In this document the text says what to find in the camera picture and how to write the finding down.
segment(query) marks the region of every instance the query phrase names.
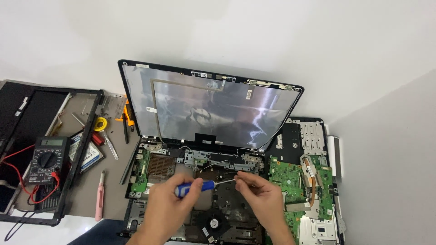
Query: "yellow tape roll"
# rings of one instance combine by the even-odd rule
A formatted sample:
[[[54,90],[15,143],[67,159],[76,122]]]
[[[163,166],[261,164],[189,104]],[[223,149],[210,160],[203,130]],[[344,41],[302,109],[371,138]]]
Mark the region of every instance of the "yellow tape roll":
[[[107,127],[107,125],[108,125],[108,121],[106,120],[106,118],[98,117],[95,123],[94,131],[97,132],[102,131]]]

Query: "hand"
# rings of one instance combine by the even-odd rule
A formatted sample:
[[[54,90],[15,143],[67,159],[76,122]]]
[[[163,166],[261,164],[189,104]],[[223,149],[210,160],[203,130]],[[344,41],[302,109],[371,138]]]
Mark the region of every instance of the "hand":
[[[183,199],[174,195],[176,186],[192,183],[191,188]],[[150,189],[144,224],[129,240],[129,245],[146,244],[162,245],[177,229],[192,210],[201,193],[203,179],[175,174],[165,183],[155,184]]]
[[[295,245],[283,213],[283,195],[279,186],[266,179],[238,171],[236,190],[247,200],[274,245]]]

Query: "blue screwdriver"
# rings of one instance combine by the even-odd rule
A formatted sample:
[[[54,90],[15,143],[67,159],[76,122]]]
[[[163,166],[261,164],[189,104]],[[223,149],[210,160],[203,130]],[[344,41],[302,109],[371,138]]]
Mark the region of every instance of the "blue screwdriver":
[[[218,182],[218,183],[215,183],[212,180],[204,181],[203,186],[201,187],[201,191],[212,190],[213,188],[215,188],[215,186],[217,186],[219,184],[234,181],[234,180],[236,180],[236,179],[226,180],[226,181]],[[189,189],[191,188],[191,184],[192,183],[184,183],[184,184],[177,186],[176,189],[174,190],[174,194],[176,195],[176,197],[181,198],[181,197],[186,196],[186,194],[188,194],[188,192],[189,192]]]

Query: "black bezel frame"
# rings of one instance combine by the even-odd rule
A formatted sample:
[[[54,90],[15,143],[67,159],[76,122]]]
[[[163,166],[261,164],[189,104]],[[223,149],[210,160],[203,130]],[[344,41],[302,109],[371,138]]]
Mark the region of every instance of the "black bezel frame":
[[[0,221],[4,221],[4,222],[56,226],[61,222],[61,219],[65,216],[65,201],[66,201],[67,194],[71,189],[71,184],[73,183],[75,176],[78,176],[80,174],[80,168],[77,168],[77,166],[79,165],[79,161],[85,157],[86,154],[85,149],[89,141],[91,140],[91,132],[93,131],[94,124],[98,117],[98,115],[95,112],[97,110],[97,106],[101,105],[101,103],[103,102],[104,91],[79,89],[79,88],[54,88],[54,87],[44,87],[44,86],[35,86],[35,85],[29,85],[29,86],[32,87],[32,95],[29,98],[30,100],[36,91],[84,93],[84,94],[96,95],[91,111],[85,122],[85,127],[83,129],[83,135],[85,135],[86,137],[82,137],[82,139],[80,140],[79,146],[77,148],[77,151],[80,154],[76,154],[73,162],[71,163],[71,168],[70,171],[68,172],[67,178],[65,179],[64,187],[62,188],[62,192],[59,197],[59,204],[54,211],[53,218],[52,219],[29,218],[29,217],[19,217],[19,216],[7,215],[7,214],[0,214]]]
[[[126,91],[127,99],[129,100],[129,102],[132,100],[131,100],[130,93],[129,93],[129,87],[127,86],[127,81],[126,81],[126,78],[124,76],[124,71],[123,71],[124,64],[127,64],[128,66],[136,66],[137,64],[148,65],[148,67],[150,69],[158,69],[158,70],[162,70],[162,71],[172,71],[172,72],[177,72],[177,73],[181,73],[181,74],[188,75],[188,76],[192,76],[192,74],[191,74],[192,71],[212,74],[212,78],[208,78],[208,79],[214,79],[216,75],[228,76],[228,77],[236,78],[236,80],[234,81],[236,83],[246,83],[247,80],[249,80],[249,79],[255,80],[253,78],[245,78],[245,77],[239,77],[239,76],[234,76],[234,75],[226,75],[223,73],[216,73],[216,72],[210,72],[210,71],[201,71],[201,70],[196,70],[196,69],[179,68],[179,67],[174,67],[174,66],[159,65],[159,64],[140,62],[140,61],[132,61],[132,60],[119,60],[118,61],[118,68],[119,68],[119,72],[121,74],[121,79],[123,80],[124,89]],[[293,109],[295,108],[295,105],[298,103],[301,95],[304,93],[304,88],[302,86],[299,86],[299,85],[286,84],[286,83],[282,83],[282,82],[272,82],[272,81],[267,81],[267,80],[262,80],[262,79],[261,79],[261,81],[282,84],[282,85],[290,85],[290,86],[294,86],[295,88],[301,89],[301,92],[299,93],[299,95],[297,96],[297,98],[295,99],[294,103],[291,105],[291,107],[288,111],[288,115],[290,115],[291,112],[293,111]],[[132,119],[135,122],[136,131],[138,133],[138,136],[141,137],[142,135],[140,133],[139,126],[138,126],[138,123],[136,121],[135,110],[133,109],[133,106],[131,108],[132,108],[132,112],[133,112]],[[163,138],[163,140],[165,141],[165,143],[174,143],[177,145],[181,145],[181,140],[174,140],[174,139],[168,139],[168,138]],[[184,141],[184,145],[189,146],[189,147],[198,146],[197,143],[195,143],[194,141],[187,141],[187,140]],[[211,144],[210,146],[205,146],[203,144],[203,145],[201,145],[201,147],[204,148],[205,150],[219,150],[219,151],[228,152],[228,153],[234,153],[236,151],[236,149],[240,148],[240,147],[236,147],[236,146],[225,146],[225,145],[217,145],[217,144]]]

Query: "cooling fan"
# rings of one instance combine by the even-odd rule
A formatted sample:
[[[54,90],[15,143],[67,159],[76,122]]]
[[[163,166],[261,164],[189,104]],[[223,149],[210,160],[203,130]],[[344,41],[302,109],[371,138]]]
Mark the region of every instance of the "cooling fan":
[[[218,209],[209,209],[206,212],[199,213],[197,226],[209,243],[212,243],[230,229],[227,219]]]

